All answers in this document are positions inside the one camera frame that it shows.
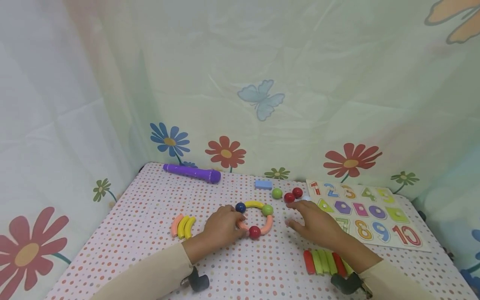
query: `blue ball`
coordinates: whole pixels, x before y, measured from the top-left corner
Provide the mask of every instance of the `blue ball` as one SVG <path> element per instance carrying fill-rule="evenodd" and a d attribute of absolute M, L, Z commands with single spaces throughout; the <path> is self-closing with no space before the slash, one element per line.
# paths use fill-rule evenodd
<path fill-rule="evenodd" d="M 247 207 L 244 203 L 238 202 L 237 205 L 235 205 L 235 210 L 243 214 L 247 210 Z"/>

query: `yellow triangle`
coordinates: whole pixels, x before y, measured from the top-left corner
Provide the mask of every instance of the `yellow triangle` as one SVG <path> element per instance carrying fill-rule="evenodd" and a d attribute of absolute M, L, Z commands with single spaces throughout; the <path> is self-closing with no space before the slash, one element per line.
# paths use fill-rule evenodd
<path fill-rule="evenodd" d="M 323 210 L 324 212 L 327 213 L 334 213 L 335 211 L 328 205 L 328 203 L 324 199 L 320 199 L 320 202 L 318 203 L 318 207 Z"/>

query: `black clip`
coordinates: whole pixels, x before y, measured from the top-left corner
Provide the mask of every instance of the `black clip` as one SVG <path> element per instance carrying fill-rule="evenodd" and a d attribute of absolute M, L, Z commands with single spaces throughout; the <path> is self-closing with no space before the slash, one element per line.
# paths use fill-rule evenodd
<path fill-rule="evenodd" d="M 339 274 L 334 274 L 332 276 L 332 279 L 330 282 L 337 288 L 339 289 L 342 294 L 345 295 L 351 295 L 355 293 L 355 291 L 359 288 L 361 288 L 366 294 L 367 297 L 370 296 L 371 294 L 369 291 L 366 291 L 363 288 L 363 281 L 360 279 L 360 277 L 357 275 L 357 273 L 352 273 L 347 279 L 344 279 L 342 276 Z"/>
<path fill-rule="evenodd" d="M 210 286 L 210 280 L 208 279 L 207 275 L 200 277 L 198 276 L 197 267 L 193 267 L 192 273 L 187 278 L 182 280 L 181 284 L 183 285 L 187 281 L 190 283 L 190 286 L 194 292 L 201 292 Z"/>

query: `red stick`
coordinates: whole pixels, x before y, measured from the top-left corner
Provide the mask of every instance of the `red stick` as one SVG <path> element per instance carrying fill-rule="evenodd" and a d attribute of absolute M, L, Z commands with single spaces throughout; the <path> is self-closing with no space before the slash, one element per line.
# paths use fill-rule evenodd
<path fill-rule="evenodd" d="M 347 271 L 345 269 L 345 266 L 343 265 L 342 259 L 340 258 L 340 255 L 336 254 L 335 252 L 332 253 L 333 259 L 335 261 L 336 268 L 338 270 L 338 274 L 342 276 L 343 278 L 347 278 Z"/>
<path fill-rule="evenodd" d="M 315 274 L 315 265 L 313 264 L 313 257 L 310 251 L 305 250 L 303 252 L 303 259 L 305 260 L 305 266 L 307 267 L 308 274 Z"/>

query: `red ball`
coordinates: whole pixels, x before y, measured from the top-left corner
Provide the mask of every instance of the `red ball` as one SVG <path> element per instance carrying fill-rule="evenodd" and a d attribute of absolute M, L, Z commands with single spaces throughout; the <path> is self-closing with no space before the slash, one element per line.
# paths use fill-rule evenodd
<path fill-rule="evenodd" d="M 293 201 L 295 201 L 295 196 L 288 192 L 285 194 L 285 196 L 283 196 L 283 201 L 285 201 L 285 203 L 292 203 Z"/>
<path fill-rule="evenodd" d="M 292 190 L 292 194 L 295 196 L 295 198 L 300 198 L 302 197 L 303 195 L 303 191 L 301 190 L 301 188 L 295 188 Z"/>
<path fill-rule="evenodd" d="M 250 229 L 248 231 L 249 231 L 249 237 L 252 240 L 256 240 L 257 238 L 259 238 L 262 235 L 262 232 L 260 231 L 260 228 L 258 228 L 257 226 L 250 227 Z"/>

